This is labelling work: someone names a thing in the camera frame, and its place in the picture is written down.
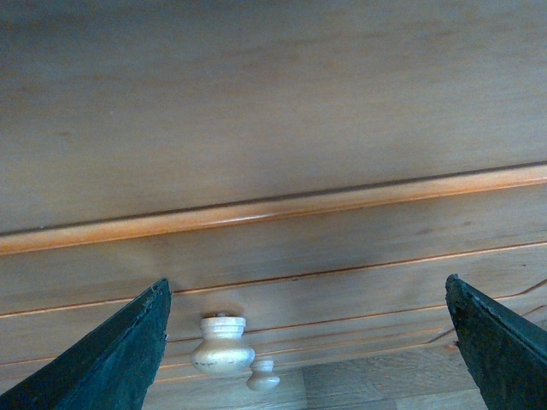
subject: wooden floor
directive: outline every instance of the wooden floor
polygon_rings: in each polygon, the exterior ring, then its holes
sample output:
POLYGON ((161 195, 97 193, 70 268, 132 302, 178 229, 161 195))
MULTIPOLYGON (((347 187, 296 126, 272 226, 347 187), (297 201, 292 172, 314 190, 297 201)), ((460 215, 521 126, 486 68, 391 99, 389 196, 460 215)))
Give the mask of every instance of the wooden floor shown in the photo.
POLYGON ((333 408, 339 369, 370 386, 341 408, 483 408, 465 369, 382 384, 458 362, 446 277, 547 320, 547 3, 0 11, 0 392, 159 278, 148 408, 333 408), (190 366, 220 311, 277 399, 190 366))

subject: groove line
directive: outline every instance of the groove line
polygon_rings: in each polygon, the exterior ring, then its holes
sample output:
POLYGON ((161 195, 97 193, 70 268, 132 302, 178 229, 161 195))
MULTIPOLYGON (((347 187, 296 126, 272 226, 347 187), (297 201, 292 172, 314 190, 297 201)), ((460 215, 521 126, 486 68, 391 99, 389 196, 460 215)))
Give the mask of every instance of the groove line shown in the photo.
MULTIPOLYGON (((287 282, 291 280, 318 278, 318 277, 322 277, 326 275, 339 275, 339 274, 346 274, 350 272, 367 271, 367 270, 380 269, 380 268, 386 268, 386 267, 398 267, 398 266, 412 265, 412 264, 418 264, 418 263, 424 263, 424 262, 454 259, 458 257, 467 257, 472 255, 484 255, 484 254, 490 254, 490 253, 497 253, 497 252, 503 252, 507 250, 537 248, 537 247, 543 247, 546 245, 547 245, 547 241, 521 243, 517 245, 505 245, 505 246, 499 246, 495 248, 469 250, 469 251, 456 252, 456 253, 445 254, 445 255, 424 256, 422 258, 415 258, 415 259, 409 259, 404 261, 382 262, 378 264, 364 265, 364 266, 357 266, 357 267, 354 266, 354 267, 347 267, 343 269, 335 269, 335 270, 322 271, 322 272, 302 273, 299 275, 284 276, 280 278, 257 279, 257 280, 250 280, 246 282, 238 282, 235 284, 220 284, 216 286, 208 286, 208 287, 189 289, 189 290, 176 290, 172 292, 172 294, 173 296, 194 295, 194 294, 217 291, 217 290, 230 290, 234 288, 248 287, 248 286, 254 286, 254 285, 275 284, 275 283, 287 282)), ((510 297, 525 295, 526 293, 529 293, 533 290, 536 290, 537 288, 544 286, 545 283, 547 283, 547 279, 538 284, 535 284, 533 287, 527 290, 523 290, 522 292, 519 292, 513 295, 501 296, 501 298, 510 298, 510 297)), ((71 305, 63 305, 63 306, 57 306, 57 307, 43 307, 39 309, 29 309, 29 310, 17 311, 12 313, 2 313, 0 314, 0 320, 14 318, 17 316, 28 316, 28 315, 41 314, 41 313, 54 313, 54 312, 74 310, 74 309, 80 309, 80 308, 94 308, 98 306, 105 306, 105 305, 111 305, 116 303, 129 303, 133 299, 134 299, 134 296, 129 296, 129 297, 121 297, 121 298, 115 298, 115 299, 108 299, 105 301, 83 302, 83 303, 75 303, 71 305)))
POLYGON ((0 255, 235 226, 546 183, 547 163, 540 162, 343 190, 310 192, 51 227, 44 230, 12 232, 0 237, 0 255))

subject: wooden trim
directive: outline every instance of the wooden trim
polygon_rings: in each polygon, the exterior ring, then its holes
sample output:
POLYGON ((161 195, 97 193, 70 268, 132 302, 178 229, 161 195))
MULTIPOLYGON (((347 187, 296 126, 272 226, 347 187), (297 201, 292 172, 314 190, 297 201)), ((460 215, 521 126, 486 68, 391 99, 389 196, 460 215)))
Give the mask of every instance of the wooden trim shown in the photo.
POLYGON ((547 183, 547 165, 461 173, 348 190, 24 231, 0 237, 0 255, 234 226, 547 183))

